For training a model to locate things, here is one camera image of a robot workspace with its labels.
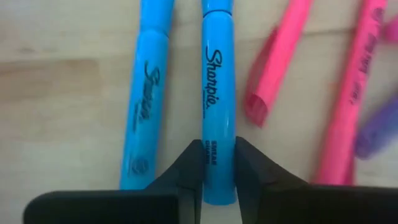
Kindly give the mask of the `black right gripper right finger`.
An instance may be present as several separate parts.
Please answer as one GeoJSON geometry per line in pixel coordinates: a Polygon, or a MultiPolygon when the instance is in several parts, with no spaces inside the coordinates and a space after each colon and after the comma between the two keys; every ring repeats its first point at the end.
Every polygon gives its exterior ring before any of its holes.
{"type": "Polygon", "coordinates": [[[243,224],[398,224],[398,189],[309,184],[242,137],[234,160],[243,224]]]}

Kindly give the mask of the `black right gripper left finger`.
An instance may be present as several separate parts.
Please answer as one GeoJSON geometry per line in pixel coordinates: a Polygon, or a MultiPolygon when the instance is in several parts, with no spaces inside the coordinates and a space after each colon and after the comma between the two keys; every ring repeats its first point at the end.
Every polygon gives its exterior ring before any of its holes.
{"type": "Polygon", "coordinates": [[[23,224],[200,224],[203,161],[196,139],[144,190],[49,192],[27,204],[23,224]]]}

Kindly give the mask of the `purple highlighter marker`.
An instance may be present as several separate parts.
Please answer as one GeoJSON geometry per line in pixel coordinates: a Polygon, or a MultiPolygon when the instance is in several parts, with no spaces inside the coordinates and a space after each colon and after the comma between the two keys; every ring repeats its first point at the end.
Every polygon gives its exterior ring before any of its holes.
{"type": "Polygon", "coordinates": [[[398,96],[393,97],[359,130],[354,145],[355,156],[370,159],[398,136],[398,96]]]}

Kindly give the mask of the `blue highlighter marker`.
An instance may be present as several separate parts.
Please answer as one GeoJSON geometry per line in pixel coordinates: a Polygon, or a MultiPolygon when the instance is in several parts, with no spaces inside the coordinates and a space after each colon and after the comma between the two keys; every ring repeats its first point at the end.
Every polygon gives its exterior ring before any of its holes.
{"type": "Polygon", "coordinates": [[[174,0],[141,0],[120,188],[140,190],[155,179],[169,33],[174,0]]]}
{"type": "Polygon", "coordinates": [[[204,201],[235,203],[236,95],[233,0],[201,0],[204,201]]]}

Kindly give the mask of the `pink highlighter marker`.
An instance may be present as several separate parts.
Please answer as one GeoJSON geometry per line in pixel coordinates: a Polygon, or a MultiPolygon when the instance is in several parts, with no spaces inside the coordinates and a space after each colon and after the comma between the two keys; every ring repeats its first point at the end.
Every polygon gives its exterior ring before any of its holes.
{"type": "Polygon", "coordinates": [[[302,36],[314,0],[290,0],[257,55],[246,84],[243,109],[247,119],[263,127],[302,36]]]}
{"type": "Polygon", "coordinates": [[[353,184],[354,140],[359,112],[386,7],[387,0],[363,0],[341,89],[312,180],[315,184],[353,184]]]}

